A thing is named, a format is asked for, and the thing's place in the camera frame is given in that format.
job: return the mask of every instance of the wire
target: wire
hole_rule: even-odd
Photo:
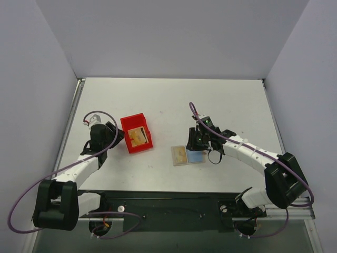
[[[128,233],[130,233],[131,231],[133,231],[135,228],[137,228],[142,223],[142,218],[139,215],[136,215],[135,213],[131,213],[131,212],[90,212],[88,215],[89,216],[92,216],[92,215],[119,215],[119,216],[120,215],[127,215],[127,216],[136,217],[138,219],[138,223],[136,225],[132,226],[127,231],[125,231],[125,232],[123,232],[119,235],[110,236],[110,237],[101,237],[101,236],[97,237],[98,239],[104,239],[104,240],[110,240],[110,239],[115,239],[115,238],[118,238],[118,237],[121,237],[121,236],[125,236]],[[100,226],[95,227],[91,231],[91,233],[94,233],[97,229],[102,228],[102,227],[104,227],[104,225],[100,225]]]
[[[255,219],[254,219],[255,227],[257,227],[257,218],[258,218],[258,215],[257,215],[257,212],[255,212]]]
[[[240,221],[235,222],[234,223],[234,228],[237,229],[237,228],[241,227],[245,223],[251,225],[252,227],[256,227],[256,220],[257,220],[258,217],[261,217],[262,215],[263,215],[263,213],[261,213],[261,214],[258,215],[257,212],[255,212],[255,215],[252,216],[252,217],[250,217],[248,220],[245,220],[245,221],[242,221],[242,222],[240,222]],[[252,225],[250,223],[251,220],[254,220],[254,225]]]
[[[223,220],[221,219],[222,225],[224,225],[225,227],[227,227],[227,228],[229,228],[229,229],[237,229],[237,228],[243,226],[244,224],[248,224],[248,225],[254,227],[254,225],[251,224],[251,223],[249,223],[249,221],[251,221],[251,220],[248,219],[248,220],[244,220],[244,221],[235,221],[235,222],[233,222],[233,225],[234,225],[234,226],[233,226],[233,227],[232,227],[232,226],[229,227],[229,226],[227,226],[227,225],[223,222]]]
[[[215,163],[215,162],[212,162],[211,159],[210,159],[210,153],[212,152],[212,150],[209,150],[208,154],[207,154],[207,158],[209,159],[209,161],[212,163],[212,164],[219,164],[222,160],[222,153],[220,153],[220,158],[219,158],[219,162]]]
[[[192,102],[189,103],[190,105],[190,109],[194,115],[194,117],[198,120],[199,124],[201,124],[203,127],[205,127],[207,130],[209,130],[211,133],[215,134],[216,136],[226,140],[226,141],[230,141],[230,142],[233,142],[235,144],[240,144],[240,142],[238,141],[234,141],[234,140],[231,140],[225,136],[222,136],[220,134],[218,134],[217,132],[213,131],[212,129],[210,129],[204,122],[201,121],[201,119],[199,119],[197,113],[196,113],[196,109],[195,109],[195,106]],[[314,194],[312,192],[312,190],[310,189],[310,187],[308,186],[308,184],[300,177],[298,176],[294,171],[292,171],[287,165],[285,165],[283,162],[279,161],[278,159],[266,154],[266,153],[263,153],[261,152],[260,150],[256,150],[255,148],[245,144],[245,143],[242,143],[242,146],[246,147],[246,148],[249,148],[250,150],[253,150],[255,151],[256,153],[258,154],[261,154],[263,155],[264,157],[267,157],[271,160],[273,160],[274,162],[278,163],[279,165],[281,165],[283,168],[285,168],[291,175],[293,175],[296,180],[298,180],[301,184],[303,184],[303,186],[306,188],[306,190],[309,192],[309,195],[310,195],[310,202],[307,203],[307,204],[302,204],[302,205],[296,205],[296,204],[291,204],[292,207],[309,207],[311,206],[314,201],[315,201],[315,198],[314,198]]]
[[[105,222],[105,219],[107,218],[107,215],[106,216],[104,216],[104,218],[103,218],[103,224],[105,224],[107,227],[110,227],[110,225],[108,224],[108,223],[106,223]]]
[[[285,222],[283,224],[283,226],[281,228],[279,228],[277,231],[275,231],[274,233],[270,233],[269,235],[260,235],[260,236],[247,236],[247,235],[244,235],[242,234],[240,231],[238,231],[236,229],[237,232],[240,233],[240,235],[242,235],[243,237],[246,237],[246,238],[266,238],[266,237],[272,237],[272,236],[276,236],[277,234],[281,233],[288,225],[288,222],[289,222],[289,212],[288,212],[288,209],[285,210],[286,211],[286,219],[285,219]]]
[[[26,190],[25,190],[25,191],[24,191],[24,192],[17,198],[17,200],[15,200],[13,206],[11,207],[11,209],[10,209],[10,211],[9,211],[9,214],[8,214],[8,217],[7,217],[7,225],[8,225],[8,227],[9,227],[9,229],[10,229],[11,231],[13,231],[13,232],[15,232],[15,233],[34,233],[34,232],[37,232],[37,231],[40,231],[40,230],[43,229],[43,228],[35,228],[35,229],[31,229],[31,230],[18,230],[18,229],[16,229],[16,228],[13,227],[12,221],[11,221],[13,212],[14,212],[14,210],[15,210],[17,204],[20,202],[20,200],[21,200],[21,199],[22,199],[22,198],[23,198],[23,197],[24,197],[24,196],[25,196],[25,195],[26,195],[26,194],[27,194],[27,193],[28,193],[34,186],[36,186],[38,183],[40,183],[41,181],[43,181],[43,180],[46,179],[46,178],[49,178],[49,177],[51,177],[51,176],[53,176],[53,175],[55,175],[55,174],[58,174],[59,172],[65,171],[65,170],[67,170],[67,169],[69,169],[69,168],[71,168],[71,167],[73,167],[73,166],[76,166],[76,165],[80,164],[81,162],[87,161],[87,160],[89,160],[89,159],[91,159],[91,158],[93,158],[93,157],[96,157],[96,156],[98,156],[98,155],[100,155],[100,154],[106,152],[109,148],[111,148],[111,147],[113,146],[113,144],[114,144],[115,141],[117,140],[117,136],[118,136],[117,122],[115,121],[115,119],[114,119],[110,114],[108,114],[108,113],[106,113],[106,112],[103,112],[103,111],[92,111],[92,112],[87,113],[87,114],[84,116],[84,118],[83,118],[83,122],[85,122],[86,117],[88,117],[88,115],[90,115],[90,114],[92,114],[92,113],[102,113],[102,114],[105,114],[105,115],[107,115],[107,116],[114,122],[115,127],[116,127],[116,134],[115,134],[115,137],[114,137],[113,141],[111,142],[111,144],[110,144],[109,146],[107,146],[105,149],[101,150],[100,152],[97,152],[96,154],[93,154],[93,155],[91,155],[91,156],[89,156],[89,157],[87,157],[87,158],[84,158],[83,160],[76,161],[76,162],[74,162],[74,163],[72,163],[72,164],[69,164],[69,165],[67,165],[66,167],[63,167],[63,168],[61,168],[61,169],[55,170],[54,172],[52,172],[52,173],[50,173],[50,174],[48,174],[48,175],[46,175],[46,176],[40,178],[39,180],[37,180],[36,182],[34,182],[31,186],[29,186],[29,187],[28,187],[28,188],[27,188],[27,189],[26,189]]]

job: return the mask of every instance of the gray wall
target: gray wall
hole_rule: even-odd
[[[34,0],[2,0],[0,32],[0,251],[21,252],[25,235],[7,228],[8,211],[52,171],[77,80]],[[29,228],[35,198],[18,206],[17,228]]]
[[[79,77],[258,79],[308,0],[37,0]]]
[[[336,252],[337,1],[310,0],[266,79],[287,151],[315,193],[325,252]]]

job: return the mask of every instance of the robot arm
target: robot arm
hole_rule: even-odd
[[[102,205],[97,193],[84,193],[78,196],[77,190],[105,162],[107,152],[85,160],[112,143],[116,127],[107,122],[101,123],[98,115],[91,117],[88,126],[91,139],[85,143],[78,161],[82,161],[59,174],[52,180],[43,180],[38,187],[33,222],[36,227],[72,230],[82,215],[98,209]],[[124,138],[124,132],[118,129],[115,147]]]
[[[196,128],[190,128],[189,142],[186,146],[188,150],[212,149],[218,151],[223,155],[237,158],[265,176],[265,189],[248,188],[236,197],[236,204],[239,209],[253,209],[267,204],[274,204],[279,208],[286,209],[296,198],[306,191],[303,184],[298,182],[293,175],[278,163],[256,151],[259,150],[283,162],[306,182],[305,176],[292,154],[286,153],[281,155],[262,150],[248,143],[247,140],[242,139],[230,130],[221,132],[219,127],[213,125],[210,117],[199,114],[199,118],[208,128],[236,143],[218,137],[202,124],[197,123]],[[243,145],[244,143],[253,149],[247,148]]]

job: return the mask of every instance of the red plastic bin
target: red plastic bin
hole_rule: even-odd
[[[148,130],[146,119],[143,113],[121,118],[123,131],[125,132],[125,142],[129,153],[136,153],[153,147],[150,131]],[[132,146],[133,139],[129,136],[129,130],[143,127],[147,140],[144,144]]]

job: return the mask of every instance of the bolt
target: bolt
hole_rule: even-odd
[[[119,206],[119,207],[117,208],[117,211],[118,211],[118,212],[124,212],[124,211],[125,211],[125,207],[124,207],[124,206]]]
[[[227,212],[227,206],[225,205],[220,206],[220,211]]]

